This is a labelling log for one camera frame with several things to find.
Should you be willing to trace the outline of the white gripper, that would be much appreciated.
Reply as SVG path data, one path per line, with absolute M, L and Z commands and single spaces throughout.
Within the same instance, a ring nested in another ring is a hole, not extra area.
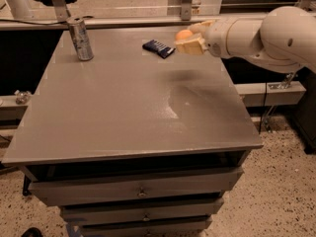
M 234 19 L 208 20 L 192 24 L 188 26 L 188 30 L 193 35 L 187 39 L 175 40 L 176 49 L 180 53 L 202 55 L 207 47 L 215 57 L 230 58 L 227 38 L 233 24 Z

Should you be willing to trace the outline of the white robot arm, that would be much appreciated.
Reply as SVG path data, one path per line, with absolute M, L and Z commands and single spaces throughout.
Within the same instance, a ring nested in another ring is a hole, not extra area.
M 291 6 L 264 18 L 220 17 L 189 26 L 175 36 L 178 52 L 242 58 L 277 73 L 303 67 L 316 72 L 316 18 Z

